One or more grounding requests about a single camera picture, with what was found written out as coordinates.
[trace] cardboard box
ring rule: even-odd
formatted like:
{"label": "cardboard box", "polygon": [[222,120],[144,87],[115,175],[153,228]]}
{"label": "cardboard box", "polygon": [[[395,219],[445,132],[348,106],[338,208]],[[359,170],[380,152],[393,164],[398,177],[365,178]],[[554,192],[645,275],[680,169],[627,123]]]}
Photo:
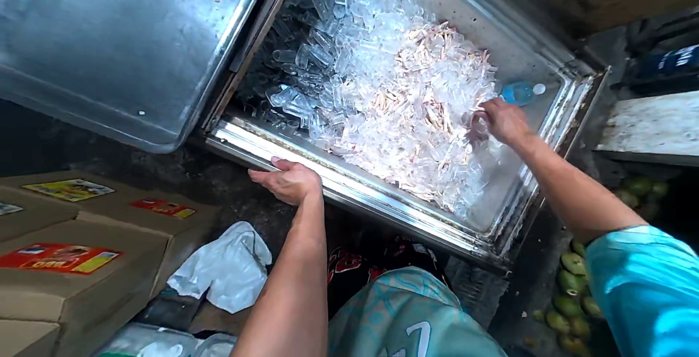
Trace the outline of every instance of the cardboard box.
{"label": "cardboard box", "polygon": [[50,357],[58,330],[56,323],[0,320],[0,356]]}
{"label": "cardboard box", "polygon": [[[82,180],[83,185],[66,188],[65,184],[46,184],[76,179]],[[167,236],[169,242],[151,290],[152,297],[165,287],[167,279],[187,257],[206,242],[218,212],[217,207],[199,204],[180,195],[144,191],[75,171],[0,178],[0,185],[23,189],[56,202],[73,200],[80,207],[77,219]]]}
{"label": "cardboard box", "polygon": [[2,242],[0,318],[58,323],[57,355],[87,356],[145,306],[167,242],[83,220]]}
{"label": "cardboard box", "polygon": [[0,242],[74,219],[80,207],[0,187]]}

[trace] red label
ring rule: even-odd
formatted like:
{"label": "red label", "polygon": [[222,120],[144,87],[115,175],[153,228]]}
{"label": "red label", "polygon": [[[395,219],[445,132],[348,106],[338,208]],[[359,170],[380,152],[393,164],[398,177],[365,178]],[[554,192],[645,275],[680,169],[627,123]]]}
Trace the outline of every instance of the red label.
{"label": "red label", "polygon": [[91,274],[121,252],[71,244],[32,244],[0,256],[0,267]]}
{"label": "red label", "polygon": [[189,207],[161,199],[143,199],[130,203],[132,207],[148,209],[173,218],[184,219],[197,212]]}

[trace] turquoise sleeve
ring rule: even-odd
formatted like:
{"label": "turquoise sleeve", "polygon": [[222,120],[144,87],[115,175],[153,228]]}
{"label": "turquoise sleeve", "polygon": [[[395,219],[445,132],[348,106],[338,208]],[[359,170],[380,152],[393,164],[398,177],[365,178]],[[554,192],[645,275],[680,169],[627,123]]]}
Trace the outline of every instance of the turquoise sleeve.
{"label": "turquoise sleeve", "polygon": [[651,226],[611,232],[586,250],[590,290],[625,357],[699,353],[699,258]]}

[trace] shirt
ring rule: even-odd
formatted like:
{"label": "shirt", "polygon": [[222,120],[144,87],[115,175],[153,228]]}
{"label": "shirt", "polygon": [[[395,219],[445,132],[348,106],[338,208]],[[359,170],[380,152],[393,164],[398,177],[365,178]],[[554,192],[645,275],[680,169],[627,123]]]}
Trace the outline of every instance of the shirt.
{"label": "shirt", "polygon": [[[699,259],[651,226],[603,235],[587,248],[592,296],[625,357],[699,351]],[[429,272],[389,271],[330,321],[329,356],[505,356]]]}

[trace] person's left hand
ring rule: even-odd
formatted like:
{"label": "person's left hand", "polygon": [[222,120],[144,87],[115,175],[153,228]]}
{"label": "person's left hand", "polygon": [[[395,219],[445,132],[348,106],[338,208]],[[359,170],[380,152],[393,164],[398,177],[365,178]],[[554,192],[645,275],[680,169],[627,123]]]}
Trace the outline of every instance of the person's left hand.
{"label": "person's left hand", "polygon": [[301,205],[312,195],[323,197],[320,176],[301,163],[290,162],[272,156],[272,164],[279,172],[256,172],[248,170],[250,179],[269,189],[275,197],[291,205]]}

